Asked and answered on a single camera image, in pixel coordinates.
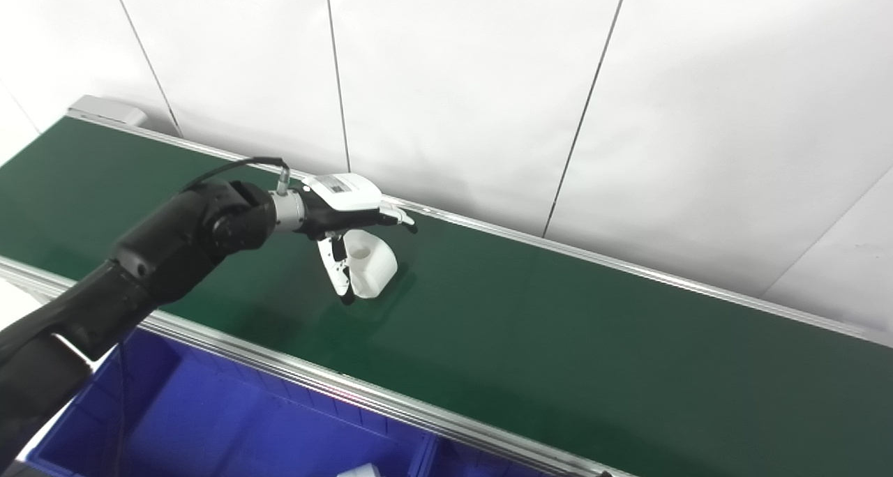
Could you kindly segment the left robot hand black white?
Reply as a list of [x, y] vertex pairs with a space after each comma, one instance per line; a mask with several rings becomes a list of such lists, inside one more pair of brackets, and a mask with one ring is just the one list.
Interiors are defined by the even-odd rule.
[[396, 274], [393, 250], [372, 226], [402, 226], [418, 232], [414, 218], [387, 204], [382, 191], [357, 173], [329, 173], [301, 179], [271, 192], [276, 230], [289, 230], [315, 242], [322, 266], [344, 305], [380, 295]]

